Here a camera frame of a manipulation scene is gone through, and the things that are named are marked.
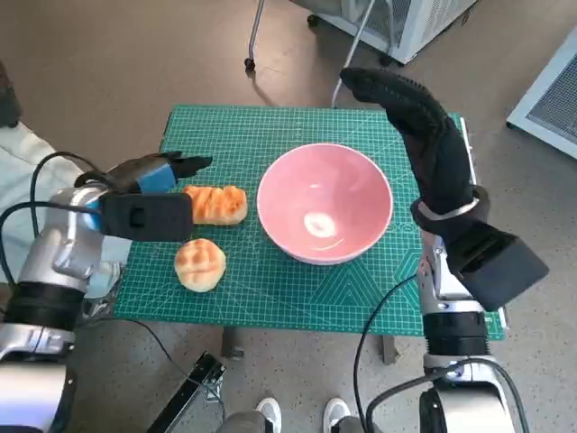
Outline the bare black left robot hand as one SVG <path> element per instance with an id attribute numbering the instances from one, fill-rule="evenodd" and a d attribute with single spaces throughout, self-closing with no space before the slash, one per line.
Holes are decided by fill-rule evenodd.
<path id="1" fill-rule="evenodd" d="M 175 187 L 179 179 L 195 176 L 212 160 L 207 156 L 184 157 L 182 152 L 151 153 L 122 162 L 107 175 L 120 193 L 162 193 Z"/>

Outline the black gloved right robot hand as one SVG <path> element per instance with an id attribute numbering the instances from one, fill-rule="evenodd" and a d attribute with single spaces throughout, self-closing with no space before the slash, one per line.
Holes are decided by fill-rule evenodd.
<path id="1" fill-rule="evenodd" d="M 362 103 L 381 106 L 400 133 L 420 197 L 441 216 L 473 201 L 464 139 L 423 85 L 385 69 L 345 68 L 343 84 Z"/>

